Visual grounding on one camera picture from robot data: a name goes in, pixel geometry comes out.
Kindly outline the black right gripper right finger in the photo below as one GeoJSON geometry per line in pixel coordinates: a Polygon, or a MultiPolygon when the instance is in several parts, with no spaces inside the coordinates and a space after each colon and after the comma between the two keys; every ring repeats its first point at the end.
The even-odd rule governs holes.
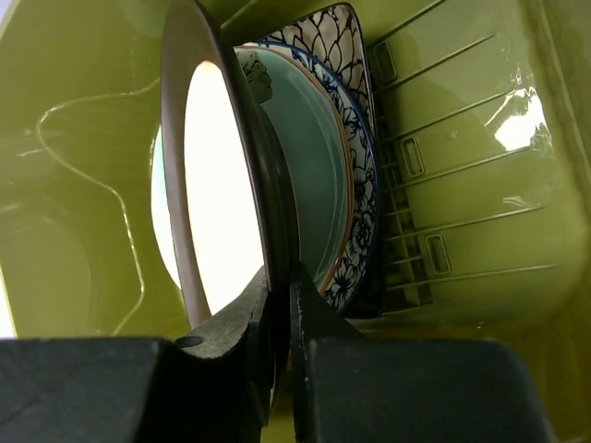
{"type": "Polygon", "coordinates": [[[366,338],[290,281],[295,437],[300,442],[550,442],[524,362],[490,340],[366,338]]]}

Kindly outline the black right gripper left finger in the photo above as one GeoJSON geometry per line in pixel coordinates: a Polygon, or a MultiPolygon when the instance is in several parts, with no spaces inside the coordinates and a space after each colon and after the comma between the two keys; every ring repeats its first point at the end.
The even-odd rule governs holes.
{"type": "Polygon", "coordinates": [[[259,271],[175,341],[4,340],[5,442],[257,442],[272,385],[270,295],[259,271]]]}

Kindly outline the blue white patterned plate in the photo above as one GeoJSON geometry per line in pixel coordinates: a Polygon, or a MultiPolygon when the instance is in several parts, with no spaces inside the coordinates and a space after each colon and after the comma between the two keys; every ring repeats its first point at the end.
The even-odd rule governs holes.
{"type": "Polygon", "coordinates": [[[352,161],[353,219],[344,256],[324,292],[327,303],[343,311],[361,290],[379,231],[377,155],[368,121],[344,81],[317,57],[287,43],[263,42],[261,46],[287,56],[311,74],[328,93],[344,124],[352,161]]]}

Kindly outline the brown rimmed cream plate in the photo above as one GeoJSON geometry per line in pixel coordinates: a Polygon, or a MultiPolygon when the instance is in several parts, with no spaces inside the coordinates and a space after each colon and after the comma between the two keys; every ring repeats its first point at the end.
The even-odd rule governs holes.
{"type": "Polygon", "coordinates": [[[197,1],[174,1],[161,56],[163,166],[175,261],[197,326],[261,275],[271,293],[299,258],[283,150],[235,50],[197,1]]]}

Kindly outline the mint green flower plate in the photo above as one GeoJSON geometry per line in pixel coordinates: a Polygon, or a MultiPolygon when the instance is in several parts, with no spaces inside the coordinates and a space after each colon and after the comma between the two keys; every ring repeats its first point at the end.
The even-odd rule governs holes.
{"type": "Polygon", "coordinates": [[[336,275],[353,218],[351,154],[341,116],[315,75],[289,55],[257,45],[237,46],[235,54],[283,149],[300,258],[324,292],[336,275]]]}

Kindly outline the black square floral plate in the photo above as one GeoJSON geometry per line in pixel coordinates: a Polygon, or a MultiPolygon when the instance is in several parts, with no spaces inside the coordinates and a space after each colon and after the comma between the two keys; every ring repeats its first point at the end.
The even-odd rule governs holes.
{"type": "Polygon", "coordinates": [[[375,113],[369,97],[368,63],[361,26],[351,5],[339,3],[327,6],[254,41],[257,46],[263,42],[293,45],[331,68],[353,93],[354,100],[367,118],[374,144],[375,113]]]}

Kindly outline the green plastic bin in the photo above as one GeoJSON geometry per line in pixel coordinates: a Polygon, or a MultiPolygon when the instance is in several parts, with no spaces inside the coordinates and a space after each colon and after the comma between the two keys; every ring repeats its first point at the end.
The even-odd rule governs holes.
{"type": "MultiPolygon", "coordinates": [[[[590,438],[586,2],[357,1],[380,66],[386,258],[348,313],[371,338],[493,337],[523,356],[563,442],[590,438]]],[[[146,211],[152,98],[126,126],[68,99],[153,86],[164,1],[1,7],[1,333],[187,325],[146,211]]]]}

